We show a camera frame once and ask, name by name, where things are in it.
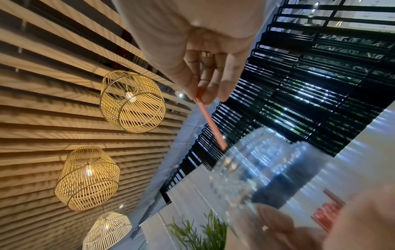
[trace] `wooden slat wall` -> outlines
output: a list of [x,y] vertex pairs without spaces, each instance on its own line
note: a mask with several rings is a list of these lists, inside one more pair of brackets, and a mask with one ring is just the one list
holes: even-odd
[[[97,18],[125,28],[100,0],[84,1]],[[106,47],[110,42],[145,60],[119,30],[102,27],[84,10],[61,0],[2,0],[0,10],[0,249],[74,250],[103,209],[133,211],[194,103],[175,96],[177,87],[147,63]],[[82,26],[95,37],[84,35]],[[43,39],[40,30],[64,42]],[[124,132],[101,114],[101,78],[117,63],[167,86],[165,119],[148,133]],[[103,207],[70,211],[53,189],[67,155],[87,145],[103,148],[120,166],[119,189]]]

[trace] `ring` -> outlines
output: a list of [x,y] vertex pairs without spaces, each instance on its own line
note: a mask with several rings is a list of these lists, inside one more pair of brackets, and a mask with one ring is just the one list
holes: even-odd
[[202,56],[203,57],[213,57],[214,55],[212,53],[210,53],[210,52],[202,51]]

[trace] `woven lampshade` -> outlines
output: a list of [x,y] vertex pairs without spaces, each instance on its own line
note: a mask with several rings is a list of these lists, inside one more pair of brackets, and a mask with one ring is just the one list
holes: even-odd
[[104,76],[100,108],[108,122],[132,133],[154,129],[166,113],[162,92],[151,78],[121,70]]
[[99,217],[89,230],[82,250],[106,250],[120,241],[132,229],[128,217],[114,212]]
[[101,148],[81,147],[67,156],[55,195],[71,210],[96,207],[118,190],[120,173]]

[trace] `straw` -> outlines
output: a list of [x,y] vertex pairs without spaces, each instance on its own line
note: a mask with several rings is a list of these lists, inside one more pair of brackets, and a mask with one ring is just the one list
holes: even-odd
[[228,147],[228,144],[222,138],[222,134],[219,131],[217,125],[215,124],[214,120],[211,118],[210,114],[208,113],[208,111],[207,111],[206,107],[204,106],[204,104],[202,103],[201,99],[199,97],[196,97],[195,101],[196,101],[197,105],[199,106],[200,111],[203,114],[203,117],[206,119],[207,124],[211,128],[211,131],[213,132],[215,140],[217,141],[219,147],[221,148],[222,151],[224,151]]

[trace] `greenery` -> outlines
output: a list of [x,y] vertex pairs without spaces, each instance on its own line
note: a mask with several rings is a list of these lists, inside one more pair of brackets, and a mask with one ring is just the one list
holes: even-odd
[[204,214],[207,218],[206,225],[200,225],[203,228],[202,237],[197,233],[197,229],[193,228],[189,220],[184,220],[182,217],[183,228],[176,225],[173,218],[173,224],[168,225],[172,234],[185,246],[190,247],[192,250],[223,250],[225,249],[226,229],[228,225],[213,215],[211,210],[208,215]]

